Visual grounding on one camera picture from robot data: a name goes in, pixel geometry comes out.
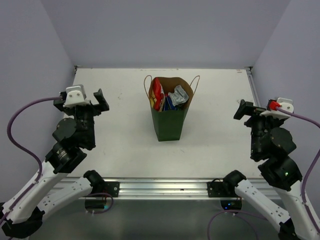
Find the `large red white chips bag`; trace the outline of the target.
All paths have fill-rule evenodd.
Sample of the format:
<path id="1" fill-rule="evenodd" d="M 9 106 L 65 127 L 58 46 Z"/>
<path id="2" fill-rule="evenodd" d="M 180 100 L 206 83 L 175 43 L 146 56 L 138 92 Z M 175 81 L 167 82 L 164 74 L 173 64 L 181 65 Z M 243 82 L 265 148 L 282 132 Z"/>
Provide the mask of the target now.
<path id="1" fill-rule="evenodd" d="M 158 77 L 153 80 L 149 95 L 150 106 L 158 112 L 162 111 L 165 102 L 165 92 Z"/>

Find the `silver snack packet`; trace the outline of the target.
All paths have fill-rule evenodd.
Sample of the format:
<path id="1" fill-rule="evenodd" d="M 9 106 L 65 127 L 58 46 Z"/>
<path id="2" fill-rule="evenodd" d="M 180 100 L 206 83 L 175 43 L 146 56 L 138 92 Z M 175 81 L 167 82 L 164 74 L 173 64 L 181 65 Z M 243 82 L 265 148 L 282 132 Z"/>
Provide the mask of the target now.
<path id="1" fill-rule="evenodd" d="M 181 85 L 177 85 L 173 92 L 169 92 L 168 96 L 174 106 L 185 104 L 189 100 L 189 95 Z"/>

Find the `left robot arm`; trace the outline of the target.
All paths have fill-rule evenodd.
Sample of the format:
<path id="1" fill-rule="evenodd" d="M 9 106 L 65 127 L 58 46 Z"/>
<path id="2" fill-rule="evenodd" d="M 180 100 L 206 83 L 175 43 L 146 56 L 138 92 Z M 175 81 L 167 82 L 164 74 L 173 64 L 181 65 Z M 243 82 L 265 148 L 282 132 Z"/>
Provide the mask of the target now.
<path id="1" fill-rule="evenodd" d="M 95 170 L 88 170 L 75 183 L 53 194 L 49 193 L 87 157 L 83 150 L 90 151 L 96 146 L 94 118 L 102 112 L 109 111 L 110 107 L 101 89 L 93 95 L 97 104 L 92 104 L 86 99 L 82 85 L 71 86 L 58 97 L 47 97 L 28 103 L 9 120 L 9 140 L 34 157 L 38 163 L 34 177 L 13 198 L 0 204 L 0 225 L 9 239 L 25 239 L 31 236 L 42 226 L 44 220 L 78 198 L 112 197 L 106 191 L 106 182 Z M 57 124 L 52 134 L 56 143 L 44 161 L 41 161 L 13 138 L 12 125 L 22 111 L 47 101 L 52 101 L 67 117 Z"/>

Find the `green paper bag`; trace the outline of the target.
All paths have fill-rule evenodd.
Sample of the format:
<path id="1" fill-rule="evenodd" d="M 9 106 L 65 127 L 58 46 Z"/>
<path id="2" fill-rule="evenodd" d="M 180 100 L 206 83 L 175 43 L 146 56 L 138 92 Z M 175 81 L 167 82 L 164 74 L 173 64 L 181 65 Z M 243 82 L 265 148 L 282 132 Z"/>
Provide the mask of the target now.
<path id="1" fill-rule="evenodd" d="M 160 83 L 163 87 L 165 97 L 168 96 L 168 93 L 174 92 L 176 86 L 181 85 L 183 89 L 189 96 L 189 99 L 186 103 L 177 105 L 180 110 L 167 110 L 167 111 L 156 111 L 151 107 L 150 104 L 150 111 L 153 121 L 153 127 L 155 130 L 155 134 L 157 136 L 157 140 L 159 142 L 166 142 L 166 141 L 178 141 L 181 138 L 183 125 L 185 118 L 187 116 L 190 104 L 192 99 L 196 93 L 195 89 L 192 89 L 192 84 L 196 83 L 199 84 L 200 76 L 197 75 L 193 78 L 193 80 L 188 83 L 186 80 L 182 79 L 181 77 L 163 77 L 157 76 L 152 77 L 151 75 L 147 75 L 146 79 L 150 78 L 150 85 L 149 88 L 145 88 L 146 96 L 150 103 L 150 94 L 151 94 L 151 86 L 153 80 L 155 78 L 159 78 Z"/>

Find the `blue Burts chips bag front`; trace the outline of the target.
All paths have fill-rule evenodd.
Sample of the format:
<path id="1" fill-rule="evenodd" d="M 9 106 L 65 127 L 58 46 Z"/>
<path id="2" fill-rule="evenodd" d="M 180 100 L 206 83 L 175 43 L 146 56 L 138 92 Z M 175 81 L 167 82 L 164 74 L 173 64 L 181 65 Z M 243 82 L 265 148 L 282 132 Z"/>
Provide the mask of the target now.
<path id="1" fill-rule="evenodd" d="M 164 106 L 163 106 L 163 111 L 179 111 L 180 108 L 178 106 L 174 106 L 172 99 L 169 96 L 165 97 L 165 101 L 164 101 Z"/>

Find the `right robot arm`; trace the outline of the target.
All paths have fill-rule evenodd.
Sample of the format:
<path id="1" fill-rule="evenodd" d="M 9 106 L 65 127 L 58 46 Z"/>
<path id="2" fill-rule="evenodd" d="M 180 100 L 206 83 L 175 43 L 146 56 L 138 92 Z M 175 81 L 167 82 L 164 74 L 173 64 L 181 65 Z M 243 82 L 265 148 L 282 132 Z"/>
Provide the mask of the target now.
<path id="1" fill-rule="evenodd" d="M 296 148 L 291 133 L 282 128 L 290 117 L 319 123 L 294 113 L 293 101 L 286 98 L 269 100 L 266 108 L 241 100 L 234 114 L 235 120 L 244 116 L 244 125 L 251 129 L 250 158 L 258 166 L 261 176 L 279 195 L 281 208 L 266 197 L 238 170 L 223 178 L 223 192 L 227 196 L 244 198 L 277 230 L 281 240 L 318 240 L 320 219 L 306 193 L 310 171 L 302 175 L 296 162 L 290 158 Z"/>

